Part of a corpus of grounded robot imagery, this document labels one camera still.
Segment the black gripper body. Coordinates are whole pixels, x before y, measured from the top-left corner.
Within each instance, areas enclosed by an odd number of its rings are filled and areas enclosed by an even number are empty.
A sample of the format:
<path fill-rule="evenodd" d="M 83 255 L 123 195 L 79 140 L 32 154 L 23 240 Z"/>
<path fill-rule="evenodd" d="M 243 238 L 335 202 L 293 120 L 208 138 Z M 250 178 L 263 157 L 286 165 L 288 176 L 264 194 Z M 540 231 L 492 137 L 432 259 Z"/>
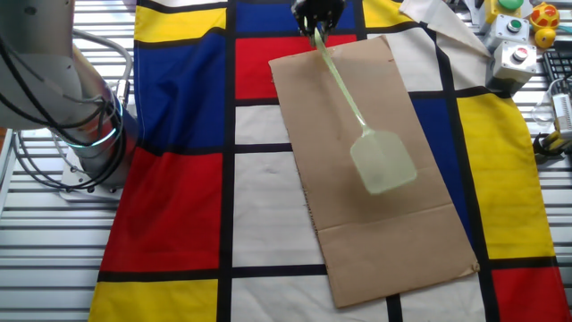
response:
<path fill-rule="evenodd" d="M 294 13 L 329 13 L 344 10 L 344 0 L 295 0 Z"/>

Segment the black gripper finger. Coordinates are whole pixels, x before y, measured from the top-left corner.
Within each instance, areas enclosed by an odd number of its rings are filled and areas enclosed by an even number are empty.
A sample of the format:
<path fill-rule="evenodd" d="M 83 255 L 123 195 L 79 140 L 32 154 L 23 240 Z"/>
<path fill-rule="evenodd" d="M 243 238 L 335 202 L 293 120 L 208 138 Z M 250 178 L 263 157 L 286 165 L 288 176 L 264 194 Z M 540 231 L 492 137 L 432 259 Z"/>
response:
<path fill-rule="evenodd" d="M 342 11 L 329 11 L 320 20 L 320 34 L 323 40 L 326 40 L 330 32 L 333 31 L 339 23 Z"/>
<path fill-rule="evenodd" d="M 318 15 L 314 12 L 295 12 L 294 18 L 299 26 L 300 33 L 308 38 L 311 45 L 315 44 L 315 28 L 317 25 L 316 18 Z"/>

